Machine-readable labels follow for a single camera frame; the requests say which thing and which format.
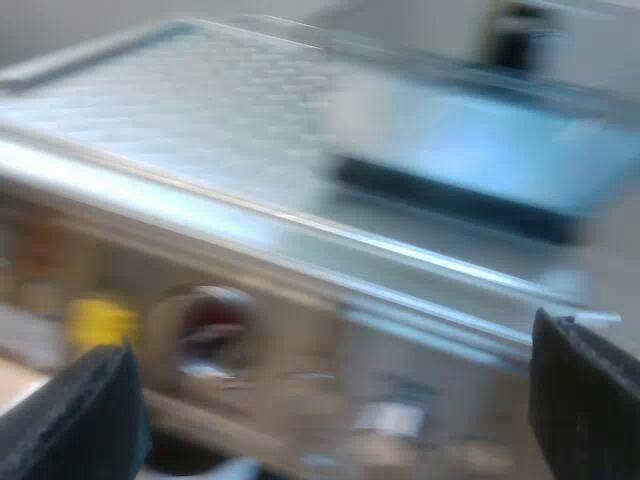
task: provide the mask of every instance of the metal edge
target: metal edge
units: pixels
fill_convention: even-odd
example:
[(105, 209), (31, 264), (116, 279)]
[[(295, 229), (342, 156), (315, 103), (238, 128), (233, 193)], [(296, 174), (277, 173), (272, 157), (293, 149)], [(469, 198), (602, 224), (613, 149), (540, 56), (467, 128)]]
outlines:
[[(132, 174), (146, 180), (204, 196), (225, 205), (240, 208), (254, 214), (292, 224), (304, 230), (328, 236), (334, 241), (346, 242), (351, 245), (357, 245), (360, 248), (364, 247), (372, 254), (398, 261), (412, 268), (426, 269), (431, 273), (449, 276), (452, 279), (463, 281), (476, 287), (478, 287), (478, 283), (480, 283), (480, 286), (484, 288), (489, 288), (499, 293), (506, 292), (508, 295), (517, 295), (519, 298), (526, 300), (548, 301), (562, 304), (576, 310), (586, 310), (599, 314), (609, 313), (593, 308), (585, 304), (582, 300), (565, 294), (564, 292), (558, 292), (534, 282), (463, 262), (430, 250), (420, 249), (379, 235), (369, 234), (359, 229), (329, 220), (316, 218), (311, 215), (301, 215), (298, 212), (288, 211), (272, 205), (256, 203), (230, 193), (217, 191), (197, 183), (171, 177), (162, 171), (140, 168), (124, 158), (94, 151), (40, 132), (0, 123), (0, 133), (21, 141), (27, 146), (44, 148), (56, 154), (89, 161), (102, 167)], [(616, 317), (615, 320), (618, 320), (618, 316), (615, 314), (612, 315)]]
[(196, 26), (180, 20), (154, 22), (11, 65), (0, 71), (0, 91), (11, 93), (31, 88)]

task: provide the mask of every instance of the black pad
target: black pad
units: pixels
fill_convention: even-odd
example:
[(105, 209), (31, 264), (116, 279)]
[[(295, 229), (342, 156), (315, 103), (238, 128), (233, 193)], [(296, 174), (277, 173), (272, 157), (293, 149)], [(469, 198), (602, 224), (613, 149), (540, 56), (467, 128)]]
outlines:
[(529, 420), (556, 480), (640, 478), (640, 363), (539, 310)]
[(151, 445), (129, 347), (97, 347), (0, 417), (0, 478), (133, 480)]

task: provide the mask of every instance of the circular hole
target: circular hole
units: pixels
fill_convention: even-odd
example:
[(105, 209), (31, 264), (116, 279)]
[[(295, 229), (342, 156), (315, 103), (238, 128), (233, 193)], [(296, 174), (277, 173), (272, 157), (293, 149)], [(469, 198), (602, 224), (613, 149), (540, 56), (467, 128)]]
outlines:
[(228, 458), (168, 432), (153, 431), (151, 441), (151, 453), (145, 465), (166, 475), (199, 475), (210, 471)]
[(180, 336), (180, 369), (192, 376), (236, 378), (247, 366), (251, 298), (234, 289), (208, 288), (190, 305)]

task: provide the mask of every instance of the perforated metal panel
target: perforated metal panel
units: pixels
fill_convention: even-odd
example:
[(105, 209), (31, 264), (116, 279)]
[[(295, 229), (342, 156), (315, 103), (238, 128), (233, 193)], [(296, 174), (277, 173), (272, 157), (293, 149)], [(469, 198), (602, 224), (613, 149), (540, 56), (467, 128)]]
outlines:
[(0, 103), (0, 121), (263, 203), (328, 187), (315, 48), (197, 24)]

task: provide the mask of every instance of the yellow object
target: yellow object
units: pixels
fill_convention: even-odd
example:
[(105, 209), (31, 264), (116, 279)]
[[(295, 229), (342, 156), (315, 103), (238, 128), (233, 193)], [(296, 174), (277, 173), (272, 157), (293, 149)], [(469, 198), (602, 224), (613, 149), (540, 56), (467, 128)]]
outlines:
[(106, 298), (77, 300), (69, 310), (66, 331), (75, 346), (120, 345), (124, 338), (135, 345), (137, 315)]

